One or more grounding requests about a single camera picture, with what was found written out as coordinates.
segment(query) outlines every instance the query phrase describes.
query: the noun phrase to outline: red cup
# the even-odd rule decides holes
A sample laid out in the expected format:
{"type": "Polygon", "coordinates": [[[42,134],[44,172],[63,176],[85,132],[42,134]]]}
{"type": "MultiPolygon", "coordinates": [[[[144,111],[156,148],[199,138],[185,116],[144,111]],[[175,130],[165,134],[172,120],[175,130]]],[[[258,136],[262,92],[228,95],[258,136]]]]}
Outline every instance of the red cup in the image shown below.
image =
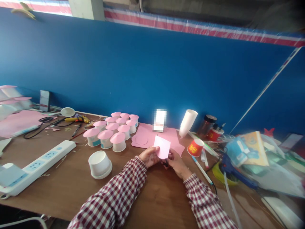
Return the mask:
{"type": "Polygon", "coordinates": [[[203,149],[203,141],[199,138],[194,139],[192,143],[188,146],[187,151],[190,155],[194,157],[200,157],[201,151],[203,149]]]}
{"type": "Polygon", "coordinates": [[[224,130],[216,131],[215,129],[210,129],[210,132],[207,134],[207,138],[210,141],[216,141],[220,135],[224,133],[224,130]]]}

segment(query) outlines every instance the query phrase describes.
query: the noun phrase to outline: person's right hand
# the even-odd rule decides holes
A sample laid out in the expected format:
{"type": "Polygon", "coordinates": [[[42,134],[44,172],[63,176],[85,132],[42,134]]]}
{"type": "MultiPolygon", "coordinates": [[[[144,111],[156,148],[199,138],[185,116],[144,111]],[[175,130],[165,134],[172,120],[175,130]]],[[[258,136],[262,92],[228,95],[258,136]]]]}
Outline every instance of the person's right hand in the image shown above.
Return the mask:
{"type": "Polygon", "coordinates": [[[171,155],[168,157],[168,164],[175,170],[175,173],[183,181],[189,178],[192,175],[192,172],[184,164],[180,155],[173,149],[170,150],[171,155]]]}

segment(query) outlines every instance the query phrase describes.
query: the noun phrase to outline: red and white checkered sleeve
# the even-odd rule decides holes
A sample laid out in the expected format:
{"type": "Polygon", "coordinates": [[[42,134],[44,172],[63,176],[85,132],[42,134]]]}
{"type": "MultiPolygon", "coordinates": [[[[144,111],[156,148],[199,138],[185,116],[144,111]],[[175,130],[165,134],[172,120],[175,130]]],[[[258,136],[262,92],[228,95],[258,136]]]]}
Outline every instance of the red and white checkered sleeve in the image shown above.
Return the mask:
{"type": "Polygon", "coordinates": [[[184,184],[199,228],[237,228],[223,210],[217,195],[195,173],[184,184]]]}
{"type": "Polygon", "coordinates": [[[136,156],[96,194],[69,224],[70,228],[121,227],[146,181],[147,166],[136,156]]]}

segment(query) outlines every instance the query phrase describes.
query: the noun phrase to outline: power strip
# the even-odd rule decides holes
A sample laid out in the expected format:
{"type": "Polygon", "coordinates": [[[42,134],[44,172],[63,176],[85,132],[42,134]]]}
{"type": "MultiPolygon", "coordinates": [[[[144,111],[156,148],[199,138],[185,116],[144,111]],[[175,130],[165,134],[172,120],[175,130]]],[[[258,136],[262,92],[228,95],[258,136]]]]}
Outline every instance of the power strip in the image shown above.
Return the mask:
{"type": "Polygon", "coordinates": [[[76,147],[73,141],[65,140],[50,151],[46,152],[41,157],[24,167],[22,170],[25,172],[23,176],[15,180],[9,186],[0,186],[0,192],[16,196],[21,193],[27,186],[33,183],[37,178],[43,175],[49,168],[56,162],[68,154],[76,147]]]}

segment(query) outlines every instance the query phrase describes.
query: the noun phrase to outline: blue partition board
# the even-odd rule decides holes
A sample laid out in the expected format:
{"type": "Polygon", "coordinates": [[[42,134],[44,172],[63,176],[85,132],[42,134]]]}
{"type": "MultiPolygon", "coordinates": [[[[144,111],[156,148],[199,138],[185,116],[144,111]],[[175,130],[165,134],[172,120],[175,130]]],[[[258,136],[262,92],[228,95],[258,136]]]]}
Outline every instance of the blue partition board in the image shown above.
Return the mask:
{"type": "Polygon", "coordinates": [[[36,102],[153,123],[168,110],[179,128],[187,109],[226,122],[229,132],[293,47],[215,38],[35,12],[37,20],[0,8],[0,84],[36,102]]]}
{"type": "Polygon", "coordinates": [[[288,133],[305,134],[305,48],[278,75],[233,134],[275,128],[282,140],[288,133]]]}

